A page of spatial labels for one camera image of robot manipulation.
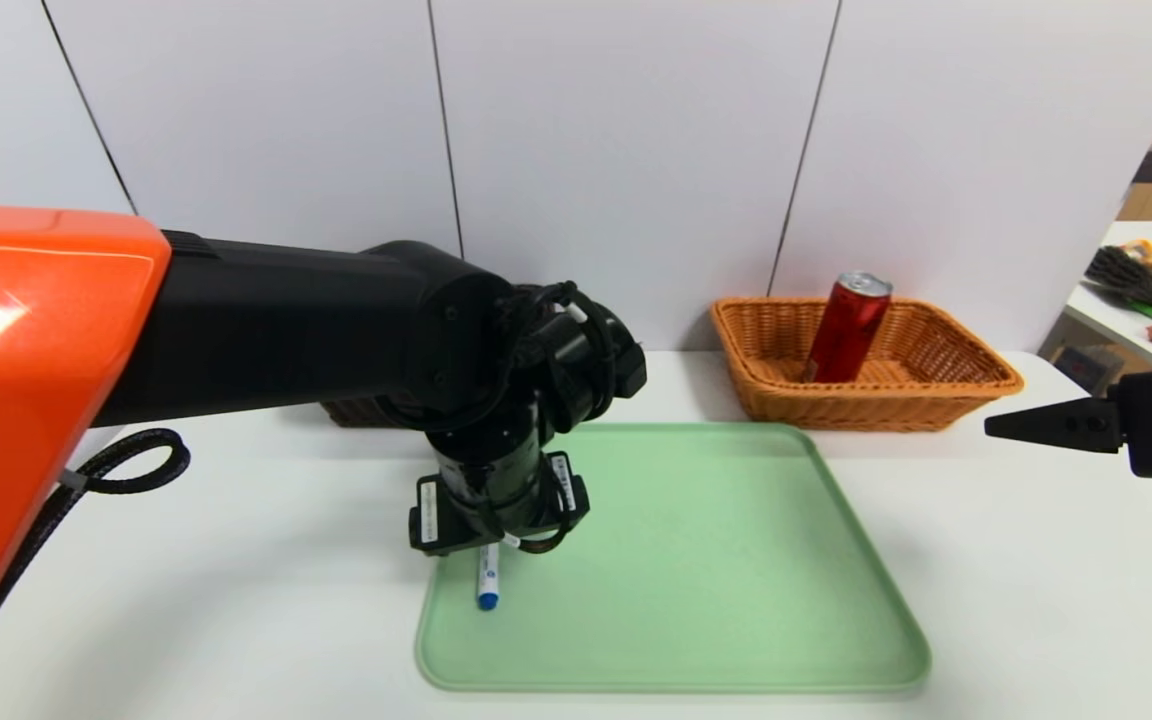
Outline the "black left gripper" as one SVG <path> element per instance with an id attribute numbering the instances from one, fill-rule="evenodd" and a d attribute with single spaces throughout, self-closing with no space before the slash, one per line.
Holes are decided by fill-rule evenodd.
<path id="1" fill-rule="evenodd" d="M 547 452 L 535 430 L 429 435 L 435 473 L 417 483 L 408 518 L 426 556 L 502 543 L 548 553 L 591 509 L 588 488 L 563 450 Z"/>

